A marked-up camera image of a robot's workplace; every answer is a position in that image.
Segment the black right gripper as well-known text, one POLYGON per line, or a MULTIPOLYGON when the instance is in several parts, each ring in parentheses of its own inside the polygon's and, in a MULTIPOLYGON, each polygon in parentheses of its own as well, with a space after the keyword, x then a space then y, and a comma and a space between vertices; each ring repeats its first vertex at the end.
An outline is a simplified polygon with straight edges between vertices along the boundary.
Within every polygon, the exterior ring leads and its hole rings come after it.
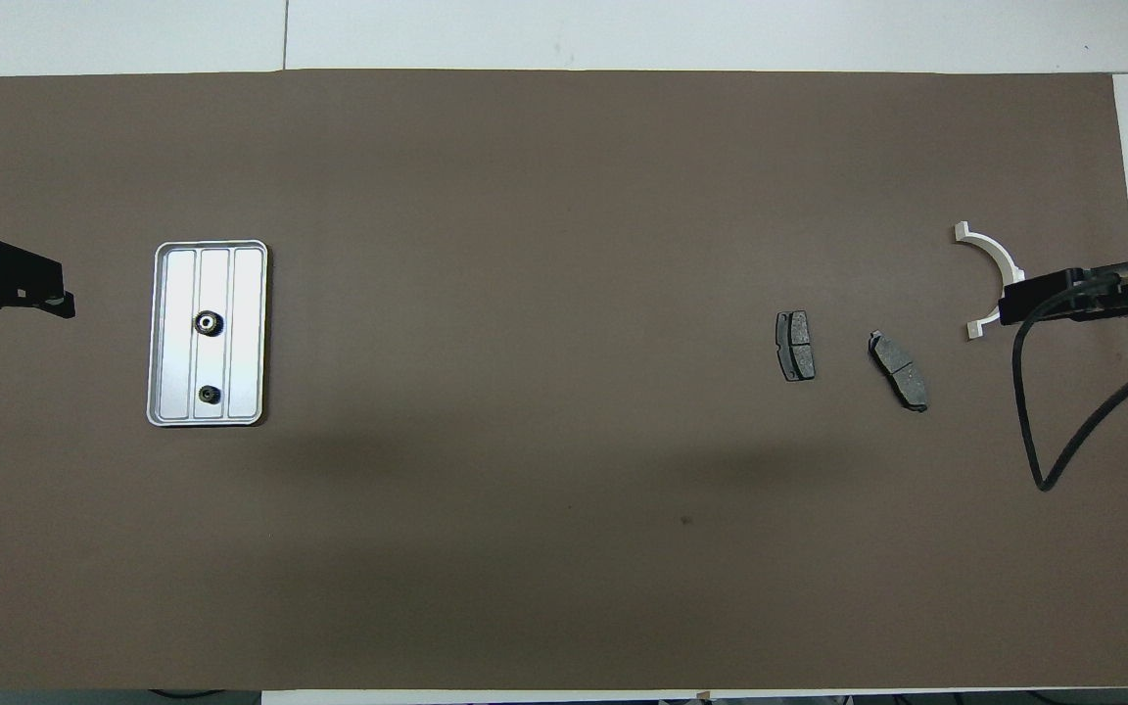
POLYGON ((1003 287, 1001 325, 1026 320, 1100 320, 1128 316, 1128 262, 1061 268, 1003 287))

